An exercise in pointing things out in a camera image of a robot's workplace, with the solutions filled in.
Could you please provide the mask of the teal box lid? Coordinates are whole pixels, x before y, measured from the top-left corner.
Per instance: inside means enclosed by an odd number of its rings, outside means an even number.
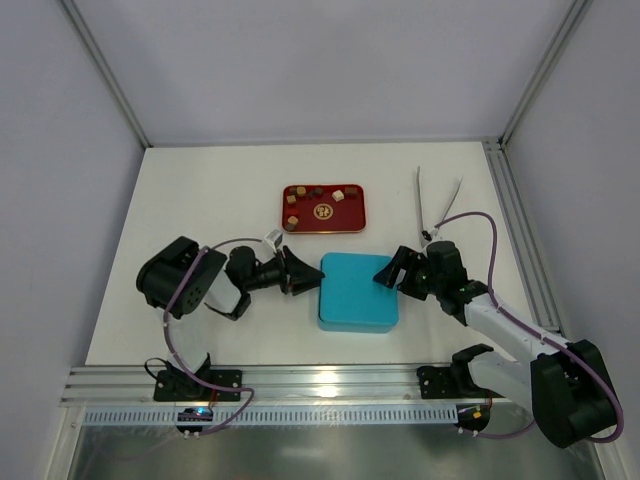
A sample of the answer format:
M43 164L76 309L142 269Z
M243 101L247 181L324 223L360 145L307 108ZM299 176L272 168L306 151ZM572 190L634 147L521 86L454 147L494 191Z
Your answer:
M395 290L373 281L391 258L385 255L330 252L320 262L318 319L331 322L396 323Z

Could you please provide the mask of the metal serving tongs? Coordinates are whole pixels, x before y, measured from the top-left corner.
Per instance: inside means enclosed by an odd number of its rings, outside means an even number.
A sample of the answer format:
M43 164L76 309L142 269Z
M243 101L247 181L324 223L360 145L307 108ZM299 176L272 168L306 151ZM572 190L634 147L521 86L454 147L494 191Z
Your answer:
M426 245L422 242L421 231L438 228L437 224L448 218L463 182L463 176L442 181L429 177L420 166L416 168L413 187L418 235L422 246Z

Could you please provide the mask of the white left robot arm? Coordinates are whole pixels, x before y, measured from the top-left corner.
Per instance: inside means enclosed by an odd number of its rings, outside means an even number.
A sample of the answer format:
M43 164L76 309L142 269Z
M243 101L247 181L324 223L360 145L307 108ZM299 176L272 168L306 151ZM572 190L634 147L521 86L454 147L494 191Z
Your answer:
M201 307L226 319L240 319L251 293L278 288L297 296L318 288L325 275L282 243L282 233L240 237L213 247L180 236L148 260L136 278L147 305L158 310L168 358L154 379L156 402L238 402L248 389L239 371L216 370L199 344L201 325L189 317Z

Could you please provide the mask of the teal square box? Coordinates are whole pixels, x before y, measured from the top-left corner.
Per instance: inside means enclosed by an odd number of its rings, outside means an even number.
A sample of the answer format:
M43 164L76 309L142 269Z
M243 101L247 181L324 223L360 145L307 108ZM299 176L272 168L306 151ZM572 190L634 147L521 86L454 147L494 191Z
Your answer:
M396 323L331 322L321 319L317 320L317 325L328 332L367 334L386 334L396 327Z

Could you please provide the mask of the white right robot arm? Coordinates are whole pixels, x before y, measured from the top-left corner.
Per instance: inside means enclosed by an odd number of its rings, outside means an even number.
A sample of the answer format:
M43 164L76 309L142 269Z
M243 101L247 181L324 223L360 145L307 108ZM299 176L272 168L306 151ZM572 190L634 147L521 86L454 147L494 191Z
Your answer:
M435 297L445 314L493 342L453 354L447 367L421 368L423 397L506 398L559 448L622 429L621 405L598 348L517 319L490 286L469 278L453 242L436 241L423 253L401 246L373 280L414 299Z

